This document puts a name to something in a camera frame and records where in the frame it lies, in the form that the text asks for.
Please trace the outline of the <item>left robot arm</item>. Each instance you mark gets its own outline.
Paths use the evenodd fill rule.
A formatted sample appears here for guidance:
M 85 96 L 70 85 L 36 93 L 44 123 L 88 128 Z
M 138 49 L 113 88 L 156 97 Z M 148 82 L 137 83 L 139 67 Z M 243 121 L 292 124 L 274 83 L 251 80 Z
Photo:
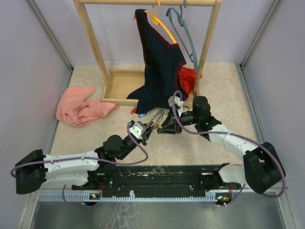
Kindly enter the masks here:
M 159 124 L 130 121 L 127 136 L 112 135 L 95 150 L 65 156 L 44 155 L 41 149 L 34 150 L 15 164 L 11 176 L 15 178 L 16 193 L 29 194 L 41 187 L 72 185 L 94 189 L 99 177 L 91 172 L 109 166 L 121 166 L 136 147 L 143 149 L 152 131 Z

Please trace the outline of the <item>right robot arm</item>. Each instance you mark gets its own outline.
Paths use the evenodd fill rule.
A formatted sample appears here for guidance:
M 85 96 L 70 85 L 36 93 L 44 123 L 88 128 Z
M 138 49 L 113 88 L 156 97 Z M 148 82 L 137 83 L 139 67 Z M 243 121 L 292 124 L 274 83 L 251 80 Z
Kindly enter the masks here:
M 218 144 L 242 161 L 241 165 L 223 164 L 216 169 L 213 184 L 225 188 L 229 183 L 248 185 L 257 194 L 282 182 L 285 191 L 285 170 L 272 144 L 260 144 L 250 138 L 229 130 L 211 113 L 211 107 L 204 96 L 193 99 L 192 110 L 183 112 L 183 101 L 177 95 L 168 100 L 168 117 L 158 130 L 159 134 L 179 134 L 186 131 L 200 135 L 209 142 Z

